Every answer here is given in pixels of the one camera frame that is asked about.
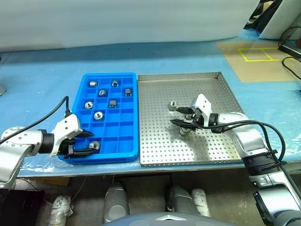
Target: blue plastic tray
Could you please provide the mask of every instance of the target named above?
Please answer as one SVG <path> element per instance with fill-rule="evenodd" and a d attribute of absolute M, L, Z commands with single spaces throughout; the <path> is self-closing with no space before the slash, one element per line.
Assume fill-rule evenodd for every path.
<path fill-rule="evenodd" d="M 112 87 L 117 79 L 119 86 Z M 97 81 L 97 87 L 90 87 L 90 81 Z M 132 96 L 125 95 L 130 88 Z M 107 95 L 99 96 L 100 90 Z M 116 100 L 117 108 L 109 108 L 109 101 Z M 93 102 L 92 109 L 86 109 L 85 103 Z M 94 119 L 94 113 L 101 111 L 104 117 Z M 89 138 L 77 138 L 73 146 L 76 150 L 88 148 L 90 142 L 99 141 L 100 151 L 86 157 L 68 158 L 59 156 L 71 164 L 91 164 L 134 161 L 138 156 L 138 92 L 137 76 L 134 73 L 90 73 L 82 78 L 72 108 L 79 118 L 81 126 L 94 134 Z"/>

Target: robotic arm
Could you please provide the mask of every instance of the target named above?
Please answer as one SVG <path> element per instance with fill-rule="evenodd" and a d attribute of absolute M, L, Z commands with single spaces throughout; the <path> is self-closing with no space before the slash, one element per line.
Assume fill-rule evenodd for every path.
<path fill-rule="evenodd" d="M 232 139 L 252 184 L 258 189 L 253 195 L 266 225 L 301 225 L 300 192 L 282 167 L 283 162 L 275 156 L 276 151 L 269 149 L 259 131 L 251 125 L 256 121 L 250 121 L 242 113 L 212 113 L 211 103 L 203 94 L 192 101 L 191 107 L 176 111 L 188 114 L 192 122 L 176 119 L 171 120 L 173 124 L 190 130 L 223 132 Z"/>
<path fill-rule="evenodd" d="M 69 110 L 66 110 L 65 118 L 57 123 L 51 133 L 42 129 L 26 129 L 18 133 L 21 130 L 24 130 L 24 127 L 12 127 L 4 131 L 1 136 L 0 188 L 11 189 L 13 187 L 26 156 L 49 153 L 50 156 L 64 155 L 65 158 L 75 158 L 96 151 L 93 148 L 74 150 L 72 144 L 75 143 L 76 137 L 85 138 L 93 134 L 82 129 L 77 116 L 71 114 Z"/>

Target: perforated metal tray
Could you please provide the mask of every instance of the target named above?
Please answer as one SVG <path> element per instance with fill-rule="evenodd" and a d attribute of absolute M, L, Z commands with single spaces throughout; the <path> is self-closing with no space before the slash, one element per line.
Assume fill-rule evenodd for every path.
<path fill-rule="evenodd" d="M 190 106 L 203 93 L 214 113 L 242 112 L 221 72 L 139 75 L 140 162 L 142 166 L 170 166 L 240 162 L 230 138 L 210 130 L 186 136 L 170 119 L 185 119 L 169 111 L 170 101 Z"/>

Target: metal bushing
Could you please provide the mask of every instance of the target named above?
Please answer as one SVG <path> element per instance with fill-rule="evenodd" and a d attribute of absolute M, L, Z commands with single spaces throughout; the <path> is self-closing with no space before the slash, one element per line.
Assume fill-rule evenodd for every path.
<path fill-rule="evenodd" d="M 98 141 L 92 141 L 89 144 L 89 148 L 95 149 L 95 150 L 99 150 L 100 149 L 100 143 Z"/>
<path fill-rule="evenodd" d="M 112 87 L 118 87 L 118 86 L 119 86 L 118 80 L 117 80 L 117 79 L 114 79 L 114 80 L 112 81 Z"/>
<path fill-rule="evenodd" d="M 117 107 L 117 101 L 116 100 L 110 100 L 109 108 L 116 108 L 116 107 Z"/>
<path fill-rule="evenodd" d="M 180 134 L 181 134 L 182 136 L 185 136 L 185 135 L 189 134 L 190 131 L 191 131 L 191 129 L 180 127 Z"/>
<path fill-rule="evenodd" d="M 90 81 L 90 87 L 96 87 L 97 82 L 96 81 Z"/>
<path fill-rule="evenodd" d="M 93 102 L 89 101 L 85 103 L 85 108 L 86 109 L 91 109 L 93 107 Z"/>
<path fill-rule="evenodd" d="M 176 102 L 176 101 L 171 101 L 171 102 L 169 102 L 169 104 L 168 104 L 168 109 L 170 110 L 170 111 L 174 111 L 175 109 L 177 109 L 178 108 L 178 103 Z"/>
<path fill-rule="evenodd" d="M 105 89 L 102 89 L 102 90 L 99 91 L 98 95 L 100 97 L 105 97 L 107 95 L 107 91 Z"/>
<path fill-rule="evenodd" d="M 94 119 L 99 120 L 103 118 L 103 113 L 102 112 L 95 112 L 94 114 Z"/>
<path fill-rule="evenodd" d="M 130 97 L 132 95 L 132 91 L 130 88 L 127 88 L 126 90 L 124 90 L 124 94 L 126 97 Z"/>
<path fill-rule="evenodd" d="M 191 114 L 186 114 L 186 115 L 185 115 L 185 119 L 187 119 L 187 120 L 192 120 Z"/>

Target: floor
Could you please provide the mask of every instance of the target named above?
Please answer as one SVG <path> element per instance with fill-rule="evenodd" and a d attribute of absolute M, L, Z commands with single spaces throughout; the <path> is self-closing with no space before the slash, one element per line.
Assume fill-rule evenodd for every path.
<path fill-rule="evenodd" d="M 293 175 L 301 188 L 301 175 Z M 61 194 L 74 195 L 80 188 L 84 177 L 72 178 L 68 186 L 33 184 L 39 190 L 45 190 L 45 198 L 53 202 Z M 86 182 L 74 199 L 74 214 L 67 219 L 66 226 L 99 226 L 102 222 L 104 196 L 113 176 L 87 177 Z M 213 218 L 237 226 L 263 226 L 258 214 L 253 192 L 245 169 L 224 169 L 212 171 L 186 171 L 172 174 L 115 176 L 128 195 L 131 214 L 141 212 L 165 211 L 164 194 L 172 183 L 190 191 L 202 188 Z M 32 189 L 21 180 L 17 180 L 16 189 Z M 36 226 L 46 226 L 51 205 L 43 202 L 37 217 Z"/>

